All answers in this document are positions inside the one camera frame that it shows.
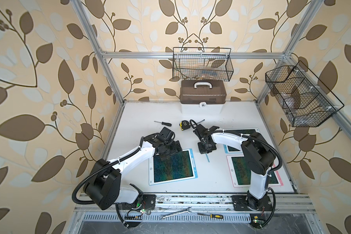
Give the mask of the pink writing tablet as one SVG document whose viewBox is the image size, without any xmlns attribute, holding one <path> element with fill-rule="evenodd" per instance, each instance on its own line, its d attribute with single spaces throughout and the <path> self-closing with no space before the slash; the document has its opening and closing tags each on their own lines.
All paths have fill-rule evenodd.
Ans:
<svg viewBox="0 0 351 234">
<path fill-rule="evenodd" d="M 251 185 L 251 171 L 243 155 L 227 155 L 227 162 L 233 187 L 249 187 Z M 270 186 L 283 186 L 278 172 L 272 172 L 269 178 Z"/>
</svg>

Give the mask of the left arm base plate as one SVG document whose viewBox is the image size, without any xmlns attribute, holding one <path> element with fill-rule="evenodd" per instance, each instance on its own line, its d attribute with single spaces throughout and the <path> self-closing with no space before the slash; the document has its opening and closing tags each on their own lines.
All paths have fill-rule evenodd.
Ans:
<svg viewBox="0 0 351 234">
<path fill-rule="evenodd" d="M 133 203 L 120 203 L 123 210 L 153 210 L 156 205 L 156 195 L 139 195 Z"/>
</svg>

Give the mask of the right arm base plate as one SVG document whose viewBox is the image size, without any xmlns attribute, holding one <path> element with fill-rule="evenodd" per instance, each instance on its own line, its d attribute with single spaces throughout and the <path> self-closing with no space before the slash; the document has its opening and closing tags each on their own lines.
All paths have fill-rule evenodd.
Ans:
<svg viewBox="0 0 351 234">
<path fill-rule="evenodd" d="M 231 198 L 235 211 L 263 212 L 273 210 L 273 204 L 269 196 L 262 198 L 255 209 L 249 207 L 249 202 L 246 195 L 234 195 Z"/>
</svg>

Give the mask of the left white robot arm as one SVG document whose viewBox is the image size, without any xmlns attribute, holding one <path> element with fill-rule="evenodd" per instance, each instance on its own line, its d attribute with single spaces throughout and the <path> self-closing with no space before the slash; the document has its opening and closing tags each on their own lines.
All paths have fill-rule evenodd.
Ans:
<svg viewBox="0 0 351 234">
<path fill-rule="evenodd" d="M 120 203 L 137 209 L 142 204 L 143 192 L 132 183 L 129 187 L 123 186 L 121 180 L 124 176 L 154 156 L 168 157 L 181 151 L 179 141 L 175 141 L 175 133 L 163 127 L 159 133 L 142 137 L 139 146 L 128 153 L 111 161 L 98 160 L 82 185 L 83 192 L 89 196 L 92 204 L 102 210 Z"/>
</svg>

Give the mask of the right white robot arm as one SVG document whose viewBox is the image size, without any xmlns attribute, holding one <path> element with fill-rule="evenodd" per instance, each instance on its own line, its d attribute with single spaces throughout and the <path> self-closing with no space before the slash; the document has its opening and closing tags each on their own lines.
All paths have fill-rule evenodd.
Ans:
<svg viewBox="0 0 351 234">
<path fill-rule="evenodd" d="M 254 211 L 262 208 L 269 191 L 269 177 L 283 165 L 278 151 L 257 132 L 247 135 L 233 130 L 219 130 L 217 126 L 208 129 L 193 120 L 190 123 L 199 139 L 201 154 L 216 150 L 217 144 L 233 147 L 243 153 L 251 171 L 251 184 L 246 201 L 242 204 Z"/>
</svg>

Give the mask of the blue writing tablet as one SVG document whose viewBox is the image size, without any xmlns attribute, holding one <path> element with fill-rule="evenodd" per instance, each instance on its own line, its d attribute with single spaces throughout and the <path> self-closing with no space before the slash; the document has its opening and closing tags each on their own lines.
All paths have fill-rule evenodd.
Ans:
<svg viewBox="0 0 351 234">
<path fill-rule="evenodd" d="M 149 185 L 160 185 L 198 178 L 192 149 L 185 149 L 166 159 L 149 159 Z"/>
<path fill-rule="evenodd" d="M 231 129 L 231 131 L 233 131 L 234 133 L 238 133 L 238 134 L 243 134 L 243 135 L 250 135 L 250 134 L 253 134 L 253 133 L 259 133 L 260 130 L 258 128 L 246 128 L 246 129 Z M 225 153 L 227 154 L 233 154 L 233 153 L 242 153 L 241 150 L 237 149 L 237 148 L 234 148 L 234 147 L 231 147 L 231 146 L 228 146 L 228 145 L 224 145 L 224 150 L 225 150 Z"/>
</svg>

